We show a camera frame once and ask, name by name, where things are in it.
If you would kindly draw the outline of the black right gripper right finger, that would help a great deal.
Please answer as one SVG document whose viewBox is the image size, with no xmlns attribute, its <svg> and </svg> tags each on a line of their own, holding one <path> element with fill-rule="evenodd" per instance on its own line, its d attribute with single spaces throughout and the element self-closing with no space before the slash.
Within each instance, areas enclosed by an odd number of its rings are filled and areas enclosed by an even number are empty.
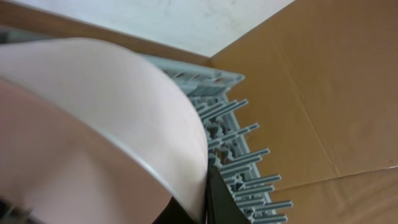
<svg viewBox="0 0 398 224">
<path fill-rule="evenodd" d="M 206 180 L 207 224 L 251 224 L 236 205 L 217 167 L 208 168 Z"/>
</svg>

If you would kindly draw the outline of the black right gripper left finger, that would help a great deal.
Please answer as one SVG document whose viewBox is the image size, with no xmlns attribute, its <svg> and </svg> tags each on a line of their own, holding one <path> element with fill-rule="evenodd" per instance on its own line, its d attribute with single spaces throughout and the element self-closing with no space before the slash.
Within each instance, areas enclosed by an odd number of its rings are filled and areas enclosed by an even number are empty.
<svg viewBox="0 0 398 224">
<path fill-rule="evenodd" d="M 152 224 L 197 224 L 172 197 L 162 213 Z"/>
</svg>

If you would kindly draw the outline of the pink bowl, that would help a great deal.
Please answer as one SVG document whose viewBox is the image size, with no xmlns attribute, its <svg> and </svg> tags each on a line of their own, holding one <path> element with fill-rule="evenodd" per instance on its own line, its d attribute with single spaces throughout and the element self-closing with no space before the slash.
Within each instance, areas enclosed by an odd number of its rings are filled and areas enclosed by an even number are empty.
<svg viewBox="0 0 398 224">
<path fill-rule="evenodd" d="M 203 219 L 206 134 L 186 94 L 94 39 L 1 46 L 1 197 L 44 223 Z"/>
</svg>

